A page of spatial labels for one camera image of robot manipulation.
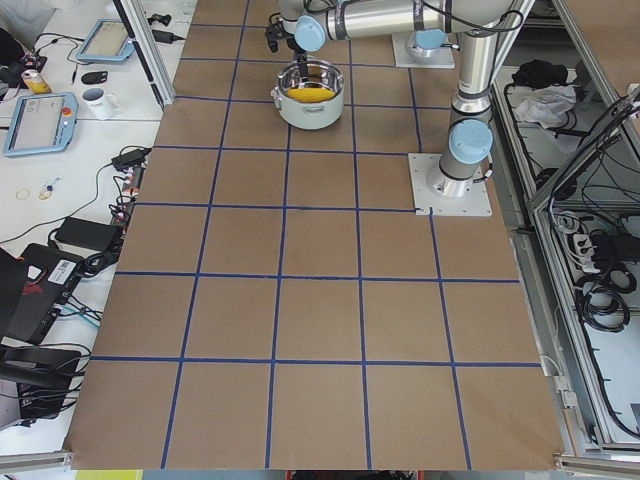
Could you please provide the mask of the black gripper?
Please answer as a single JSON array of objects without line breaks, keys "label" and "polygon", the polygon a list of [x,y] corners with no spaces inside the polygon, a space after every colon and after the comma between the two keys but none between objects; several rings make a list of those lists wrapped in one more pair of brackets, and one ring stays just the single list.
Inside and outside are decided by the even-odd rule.
[{"label": "black gripper", "polygon": [[294,51],[294,61],[297,63],[300,79],[308,80],[309,79],[309,69],[308,69],[308,57],[307,52],[304,49],[296,49]]}]

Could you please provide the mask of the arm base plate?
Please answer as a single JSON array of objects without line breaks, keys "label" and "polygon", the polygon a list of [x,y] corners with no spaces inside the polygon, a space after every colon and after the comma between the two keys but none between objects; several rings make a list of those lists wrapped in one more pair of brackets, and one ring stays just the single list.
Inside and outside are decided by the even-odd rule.
[{"label": "arm base plate", "polygon": [[439,29],[392,35],[395,66],[403,68],[453,69],[452,44]]},{"label": "arm base plate", "polygon": [[414,212],[422,216],[490,217],[491,203],[482,167],[467,180],[440,171],[440,154],[409,153]]}]

